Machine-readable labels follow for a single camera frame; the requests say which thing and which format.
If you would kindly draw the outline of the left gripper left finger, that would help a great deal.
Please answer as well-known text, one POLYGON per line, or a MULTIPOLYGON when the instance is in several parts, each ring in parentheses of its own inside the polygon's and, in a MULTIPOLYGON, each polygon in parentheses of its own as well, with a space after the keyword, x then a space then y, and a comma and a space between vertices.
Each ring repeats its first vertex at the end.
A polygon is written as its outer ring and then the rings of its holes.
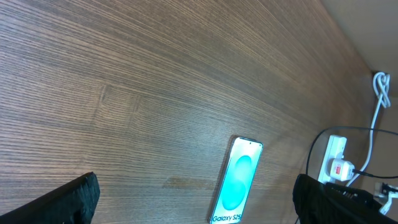
POLYGON ((1 223, 91 223, 100 198, 94 172, 1 215, 1 223))

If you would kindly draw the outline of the white charger plug adapter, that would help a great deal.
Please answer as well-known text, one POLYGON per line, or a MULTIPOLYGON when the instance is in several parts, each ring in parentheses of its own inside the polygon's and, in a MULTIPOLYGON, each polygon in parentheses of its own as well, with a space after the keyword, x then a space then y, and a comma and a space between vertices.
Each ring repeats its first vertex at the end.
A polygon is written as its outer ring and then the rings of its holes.
POLYGON ((349 162, 342 159, 333 159, 330 168, 330 177, 339 180, 347 181, 351 180, 354 176, 355 166, 349 162))

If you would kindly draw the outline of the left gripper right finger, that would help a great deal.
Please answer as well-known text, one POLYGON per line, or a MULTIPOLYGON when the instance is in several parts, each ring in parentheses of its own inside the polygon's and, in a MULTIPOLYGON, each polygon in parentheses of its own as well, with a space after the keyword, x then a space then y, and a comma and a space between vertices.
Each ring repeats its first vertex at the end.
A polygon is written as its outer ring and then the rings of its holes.
POLYGON ((297 176, 292 200, 301 224, 397 224, 379 212, 382 205, 369 192, 306 174, 297 176))

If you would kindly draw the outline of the turquoise Galaxy smartphone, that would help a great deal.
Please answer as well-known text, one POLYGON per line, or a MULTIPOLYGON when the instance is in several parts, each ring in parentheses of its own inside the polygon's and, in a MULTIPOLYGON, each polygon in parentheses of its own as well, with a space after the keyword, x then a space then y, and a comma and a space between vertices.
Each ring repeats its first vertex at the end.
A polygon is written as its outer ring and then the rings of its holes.
POLYGON ((231 142, 209 223, 240 223, 250 193, 263 143, 244 137, 231 142))

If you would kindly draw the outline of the white power strip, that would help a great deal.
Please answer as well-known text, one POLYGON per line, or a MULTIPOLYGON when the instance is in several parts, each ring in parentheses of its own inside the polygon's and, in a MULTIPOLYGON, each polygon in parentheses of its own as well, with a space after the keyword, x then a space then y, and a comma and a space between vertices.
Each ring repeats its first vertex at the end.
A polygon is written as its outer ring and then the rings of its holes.
POLYGON ((325 184, 327 182, 335 183, 335 179, 330 177, 331 163, 333 159, 342 159, 345 150, 347 138, 338 135, 331 135, 326 146, 326 151, 318 175, 318 181, 325 184))

